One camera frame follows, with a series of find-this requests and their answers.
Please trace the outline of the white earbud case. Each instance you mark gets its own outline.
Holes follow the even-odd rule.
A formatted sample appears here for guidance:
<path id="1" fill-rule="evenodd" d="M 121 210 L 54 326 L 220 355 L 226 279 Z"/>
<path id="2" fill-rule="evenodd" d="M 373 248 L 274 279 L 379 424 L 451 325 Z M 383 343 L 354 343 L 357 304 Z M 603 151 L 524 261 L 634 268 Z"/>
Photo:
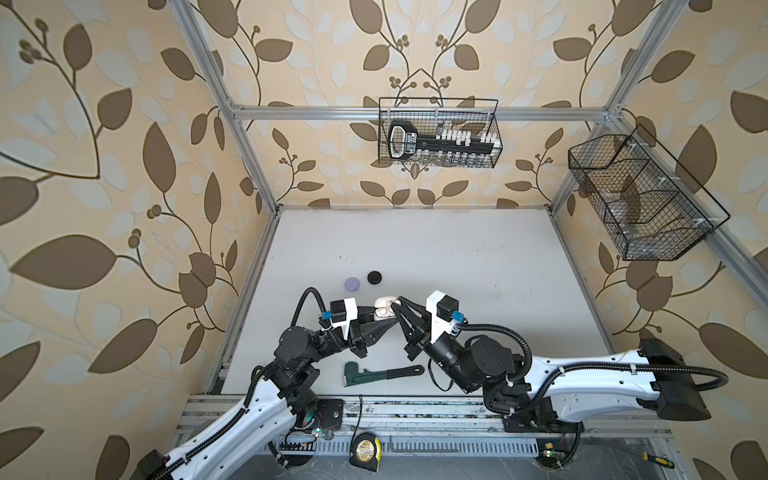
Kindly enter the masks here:
<path id="1" fill-rule="evenodd" d="M 398 304 L 399 300 L 395 296 L 380 297 L 374 302 L 374 315 L 377 320 L 393 318 L 395 312 L 392 305 Z"/>

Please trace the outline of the purple earbud case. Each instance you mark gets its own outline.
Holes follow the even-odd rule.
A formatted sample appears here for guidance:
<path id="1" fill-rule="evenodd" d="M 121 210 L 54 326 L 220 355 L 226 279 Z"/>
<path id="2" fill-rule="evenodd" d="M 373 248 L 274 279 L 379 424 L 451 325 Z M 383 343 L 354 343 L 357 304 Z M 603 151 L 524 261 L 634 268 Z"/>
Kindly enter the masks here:
<path id="1" fill-rule="evenodd" d="M 344 282 L 344 288 L 348 292 L 356 292 L 360 289 L 361 283 L 358 278 L 350 277 Z"/>

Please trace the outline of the black round earbud case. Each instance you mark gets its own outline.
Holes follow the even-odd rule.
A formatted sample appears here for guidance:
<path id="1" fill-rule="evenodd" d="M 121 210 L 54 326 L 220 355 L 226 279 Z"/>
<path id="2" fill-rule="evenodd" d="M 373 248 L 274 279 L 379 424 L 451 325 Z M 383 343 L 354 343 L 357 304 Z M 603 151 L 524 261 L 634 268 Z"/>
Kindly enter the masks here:
<path id="1" fill-rule="evenodd" d="M 382 274 L 381 274 L 379 271 L 371 271 L 371 272 L 370 272 L 370 273 L 367 275 L 367 281 L 368 281 L 368 282 L 369 282 L 371 285 L 378 285 L 378 284 L 380 284 L 380 283 L 381 283 L 381 281 L 382 281 Z"/>

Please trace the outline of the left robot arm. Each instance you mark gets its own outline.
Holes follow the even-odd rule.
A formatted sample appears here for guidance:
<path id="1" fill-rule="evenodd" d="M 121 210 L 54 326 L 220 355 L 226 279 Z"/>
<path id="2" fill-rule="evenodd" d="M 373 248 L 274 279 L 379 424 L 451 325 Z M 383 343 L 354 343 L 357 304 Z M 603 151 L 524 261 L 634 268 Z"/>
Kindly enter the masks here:
<path id="1" fill-rule="evenodd" d="M 288 433 L 296 420 L 316 407 L 311 390 L 320 371 L 315 364 L 346 350 L 360 358 L 397 322 L 394 296 L 360 306 L 353 298 L 326 305 L 307 288 L 283 331 L 274 359 L 257 366 L 245 396 L 183 445 L 149 452 L 133 479 L 226 479 L 254 454 Z"/>

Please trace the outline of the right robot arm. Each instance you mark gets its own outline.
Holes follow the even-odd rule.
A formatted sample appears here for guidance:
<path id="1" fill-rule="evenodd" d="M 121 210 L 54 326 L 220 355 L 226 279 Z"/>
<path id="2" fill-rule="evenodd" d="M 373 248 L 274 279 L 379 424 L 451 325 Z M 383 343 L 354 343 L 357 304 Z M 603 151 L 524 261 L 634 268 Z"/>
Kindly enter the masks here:
<path id="1" fill-rule="evenodd" d="M 579 438 L 585 420 L 629 410 L 649 410 L 662 420 L 704 421 L 711 414 L 703 392 L 729 381 L 721 371 L 686 364 L 656 338 L 604 357 L 537 357 L 516 331 L 471 323 L 458 307 L 440 291 L 426 305 L 404 297 L 375 304 L 377 316 L 398 320 L 409 359 L 426 354 L 451 386 L 481 393 L 485 409 L 513 432 L 535 428 Z"/>

